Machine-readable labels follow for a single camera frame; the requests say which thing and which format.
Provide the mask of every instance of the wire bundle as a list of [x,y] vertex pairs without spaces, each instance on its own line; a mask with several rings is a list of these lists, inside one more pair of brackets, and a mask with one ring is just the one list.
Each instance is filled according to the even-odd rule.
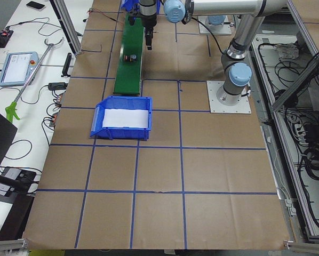
[[303,192],[305,194],[308,209],[313,221],[319,228],[319,219],[317,219],[314,214],[310,194],[307,190],[307,185],[305,184],[302,177],[302,173],[303,171],[305,171],[311,179],[319,181],[319,175],[316,174],[316,172],[319,172],[319,144],[314,142],[305,143],[305,140],[301,138],[300,134],[297,134],[294,130],[294,125],[296,124],[299,124],[301,126],[304,126],[306,124],[319,125],[319,117],[316,117],[311,111],[307,110],[297,109],[296,111],[294,111],[286,109],[284,112],[284,121],[297,149],[297,172]]

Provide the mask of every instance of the power adapter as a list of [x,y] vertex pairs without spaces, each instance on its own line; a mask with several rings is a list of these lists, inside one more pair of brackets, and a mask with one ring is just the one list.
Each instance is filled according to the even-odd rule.
[[65,90],[67,88],[67,83],[58,82],[58,83],[48,83],[48,90],[57,91],[57,90]]

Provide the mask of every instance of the metal bracket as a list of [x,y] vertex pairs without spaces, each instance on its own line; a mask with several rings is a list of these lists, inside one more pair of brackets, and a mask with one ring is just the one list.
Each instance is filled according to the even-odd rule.
[[[207,16],[199,16],[198,20],[205,24]],[[201,35],[209,35],[209,31],[204,28],[201,24],[198,25],[200,29],[200,34]],[[230,29],[230,25],[226,24],[221,24],[221,25],[215,25],[215,26],[210,26],[209,29],[212,31],[213,35],[218,35],[218,36],[228,36],[232,34],[232,31]]]
[[226,106],[217,99],[218,89],[224,85],[224,81],[207,81],[209,106],[211,113],[220,114],[250,114],[251,107],[247,97],[241,97],[235,106]]
[[286,241],[285,246],[294,252],[307,252],[319,254],[319,244],[308,244],[308,243],[294,243],[292,241]]
[[0,251],[27,248],[27,246],[28,246],[27,239],[0,241]]

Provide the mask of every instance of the blue plastic bin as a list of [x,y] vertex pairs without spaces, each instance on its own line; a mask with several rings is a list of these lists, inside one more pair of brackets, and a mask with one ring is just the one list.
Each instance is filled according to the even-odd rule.
[[[95,107],[91,136],[113,139],[149,139],[151,130],[151,111],[153,101],[150,97],[110,96]],[[148,127],[102,127],[106,109],[147,110]]]

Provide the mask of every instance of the green grabber handle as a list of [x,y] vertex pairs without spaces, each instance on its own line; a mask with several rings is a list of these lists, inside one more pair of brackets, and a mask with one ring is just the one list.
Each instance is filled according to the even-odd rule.
[[18,117],[18,115],[16,114],[16,105],[17,102],[13,101],[10,106],[5,108],[5,112],[6,112],[6,119],[8,119],[8,121],[10,123],[12,123],[13,118],[15,117],[17,120],[20,120],[20,118]]
[[38,69],[41,66],[41,63],[43,61],[43,59],[46,57],[47,53],[50,51],[50,49],[58,44],[60,44],[62,42],[63,38],[56,44],[49,44],[48,43],[48,39],[44,40],[44,44],[47,45],[47,49],[46,51],[43,53],[43,55],[41,56],[41,58],[39,59],[36,67],[33,69],[33,71],[29,74],[29,77],[27,78],[25,84],[23,85],[22,89],[20,90],[19,94],[17,94],[16,98],[14,99],[14,101],[10,104],[10,106],[5,108],[5,112],[6,112],[6,119],[8,119],[10,121],[10,123],[12,123],[13,118],[15,117],[17,120],[20,120],[20,118],[18,117],[18,115],[16,114],[16,105],[17,105],[17,101],[20,99],[20,97],[22,96],[23,92],[25,91],[25,89],[27,88],[27,86],[32,82],[36,72],[38,71]]

